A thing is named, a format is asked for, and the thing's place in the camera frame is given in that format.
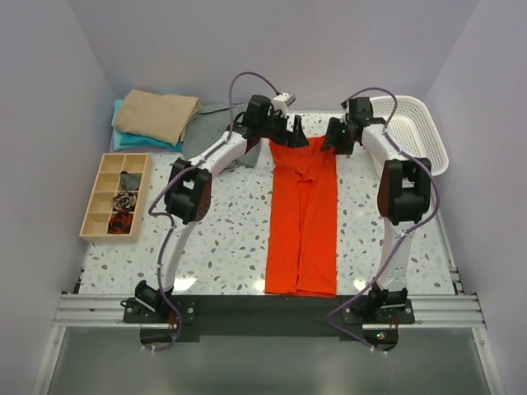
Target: speckled white tabletop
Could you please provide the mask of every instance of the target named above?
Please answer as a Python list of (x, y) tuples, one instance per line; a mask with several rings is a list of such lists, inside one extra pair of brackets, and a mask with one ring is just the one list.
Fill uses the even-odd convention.
[[(308, 137), (325, 134), (335, 114), (303, 114)], [(79, 293), (132, 294), (155, 270), (157, 250), (169, 225), (147, 214), (147, 206), (166, 186), (170, 164), (180, 154), (152, 154), (153, 166), (140, 240), (135, 244), (90, 244)], [(384, 234), (376, 207), (379, 178), (367, 151), (356, 147), (337, 157), (338, 293), (357, 293), (380, 263)], [(212, 182), (212, 206), (185, 247), (175, 279), (175, 293), (260, 295), (264, 291), (269, 217), (273, 193), (273, 158), (264, 141), (254, 169), (224, 170)], [(419, 229), (408, 265), (410, 294), (454, 294), (448, 255), (436, 221)]]

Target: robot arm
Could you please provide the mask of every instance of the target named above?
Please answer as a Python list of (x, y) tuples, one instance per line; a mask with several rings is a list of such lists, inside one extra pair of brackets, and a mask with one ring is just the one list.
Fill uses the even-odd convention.
[[(177, 160), (172, 165), (169, 184), (173, 184), (165, 195), (166, 211), (182, 220), (170, 231), (160, 247), (161, 290), (171, 293), (175, 273), (183, 254), (184, 246), (194, 227), (208, 212), (211, 200), (212, 179), (233, 160), (243, 156), (256, 145), (260, 138), (269, 138), (277, 144), (291, 148), (309, 145), (296, 116), (292, 131), (287, 130), (287, 108), (295, 96), (282, 93), (270, 100), (254, 95), (243, 119), (234, 124), (232, 132), (225, 131), (222, 137), (201, 155), (191, 160)], [(156, 272), (147, 275), (135, 290), (135, 299), (140, 304), (157, 311), (162, 300), (159, 295)]]
[[(351, 99), (343, 103), (343, 108), (347, 111), (342, 119), (329, 120), (323, 149), (333, 148), (335, 154), (352, 154), (355, 142), (359, 142), (384, 166), (377, 195), (377, 207), (385, 223), (379, 265), (379, 270), (384, 268), (384, 271), (378, 274), (368, 295), (370, 303), (363, 304), (365, 311), (359, 312), (371, 317), (379, 309), (396, 311), (407, 302), (406, 273), (413, 233), (405, 231), (410, 227), (408, 223), (421, 221), (430, 207), (431, 180), (419, 165), (390, 144), (385, 135), (385, 120), (374, 117), (369, 98)], [(431, 162), (427, 158), (419, 160), (430, 170)]]

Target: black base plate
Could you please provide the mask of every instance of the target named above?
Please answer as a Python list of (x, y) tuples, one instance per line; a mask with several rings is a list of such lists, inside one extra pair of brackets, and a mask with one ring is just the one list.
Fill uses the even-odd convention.
[[(328, 313), (352, 295), (333, 299), (277, 295), (172, 295), (172, 301), (183, 319), (180, 342), (199, 342), (201, 336), (261, 336), (261, 337), (339, 337), (352, 338), (331, 328), (325, 321)], [(139, 304), (134, 298), (123, 301), (124, 323), (168, 323)], [(399, 323), (414, 323), (412, 313), (397, 313)], [(363, 323), (389, 323), (353, 318), (352, 314), (336, 314), (338, 325), (363, 336)]]

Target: lavender wall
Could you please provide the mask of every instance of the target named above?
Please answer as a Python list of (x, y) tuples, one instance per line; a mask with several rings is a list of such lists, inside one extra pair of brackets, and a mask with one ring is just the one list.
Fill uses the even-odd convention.
[(65, 0), (0, 2), (0, 393), (28, 394), (114, 99)]
[(527, 5), (481, 0), (427, 94), (450, 153), (443, 215), (509, 394), (527, 392)]
[[(329, 109), (379, 85), (423, 98), (477, 0), (69, 0), (108, 81), (226, 99), (261, 72), (297, 108)], [(237, 99), (266, 92), (246, 79)]]

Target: teal folded towel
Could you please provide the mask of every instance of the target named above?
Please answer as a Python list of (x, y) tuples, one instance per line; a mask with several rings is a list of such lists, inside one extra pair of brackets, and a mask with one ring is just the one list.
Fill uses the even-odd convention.
[(119, 112), (122, 104), (123, 101), (121, 99), (117, 99), (114, 102), (114, 117), (112, 118), (112, 128), (114, 129), (114, 151), (130, 150), (137, 147), (161, 148), (162, 150), (173, 152), (181, 152), (183, 150), (183, 144), (180, 142), (173, 146), (168, 142), (160, 142), (155, 138), (123, 133), (117, 130), (114, 127), (115, 119), (117, 118), (117, 113)]

